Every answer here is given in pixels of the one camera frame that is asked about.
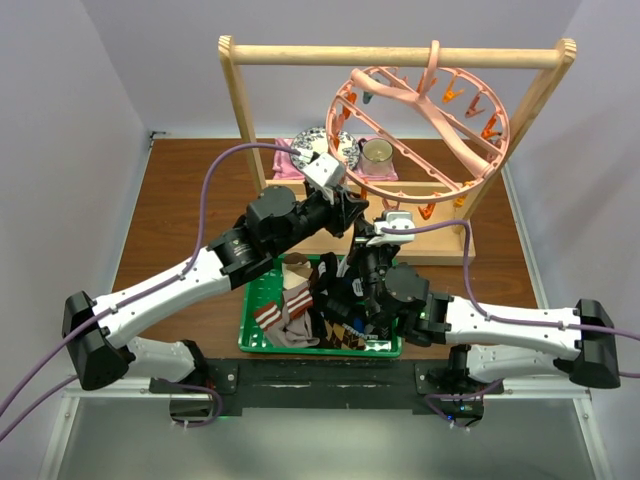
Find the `pink round clip hanger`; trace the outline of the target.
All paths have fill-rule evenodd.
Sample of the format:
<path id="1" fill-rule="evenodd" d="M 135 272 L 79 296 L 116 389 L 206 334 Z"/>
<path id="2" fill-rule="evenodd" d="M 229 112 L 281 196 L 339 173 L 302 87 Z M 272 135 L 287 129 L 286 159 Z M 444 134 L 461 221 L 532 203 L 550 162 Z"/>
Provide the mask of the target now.
<path id="1" fill-rule="evenodd" d="M 401 203 L 439 203 L 469 194 L 491 179 L 507 161 L 511 126 L 506 109 L 483 80 L 465 68 L 487 67 L 495 49 L 445 49 L 437 40 L 425 48 L 323 47 L 318 54 L 330 66 L 353 65 L 349 79 L 338 89 L 329 106 L 325 129 L 329 152 L 338 152 L 338 135 L 351 117 L 383 138 L 405 158 L 419 166 L 446 191 L 430 195 L 402 196 L 371 184 L 349 169 L 347 175 L 372 194 Z M 358 93 L 401 104 L 425 125 L 411 139 L 439 139 L 469 172 L 469 181 L 456 182 L 404 141 L 370 117 L 357 101 Z"/>

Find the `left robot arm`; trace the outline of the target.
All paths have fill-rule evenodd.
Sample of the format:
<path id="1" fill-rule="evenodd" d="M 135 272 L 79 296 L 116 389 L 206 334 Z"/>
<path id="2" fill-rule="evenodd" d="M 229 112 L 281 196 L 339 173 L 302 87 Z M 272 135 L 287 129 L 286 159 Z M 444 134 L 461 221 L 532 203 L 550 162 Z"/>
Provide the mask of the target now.
<path id="1" fill-rule="evenodd" d="M 120 292 L 69 296 L 62 337 L 81 387 L 98 390 L 139 372 L 174 382 L 185 392 L 200 390 L 207 367 L 194 342 L 149 341 L 140 333 L 260 277 L 281 254 L 320 230 L 343 236 L 368 205 L 342 186 L 330 195 L 309 188 L 304 200 L 287 187 L 271 186 L 248 204 L 231 229 L 197 246 L 184 263 Z"/>

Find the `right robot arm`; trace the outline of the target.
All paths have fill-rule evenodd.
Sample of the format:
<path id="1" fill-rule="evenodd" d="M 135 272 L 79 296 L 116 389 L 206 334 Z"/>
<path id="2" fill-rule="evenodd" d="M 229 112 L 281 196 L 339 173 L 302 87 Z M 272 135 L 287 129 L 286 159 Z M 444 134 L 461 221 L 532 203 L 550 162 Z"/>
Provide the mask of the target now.
<path id="1" fill-rule="evenodd" d="M 451 348 L 440 373 L 459 393 L 511 377 L 553 375 L 576 385 L 616 389 L 621 384 L 613 323 L 603 305 L 581 299 L 572 308 L 531 309 L 481 304 L 435 292 L 406 263 L 396 245 L 356 242 L 342 272 L 361 282 L 365 311 L 420 347 Z"/>

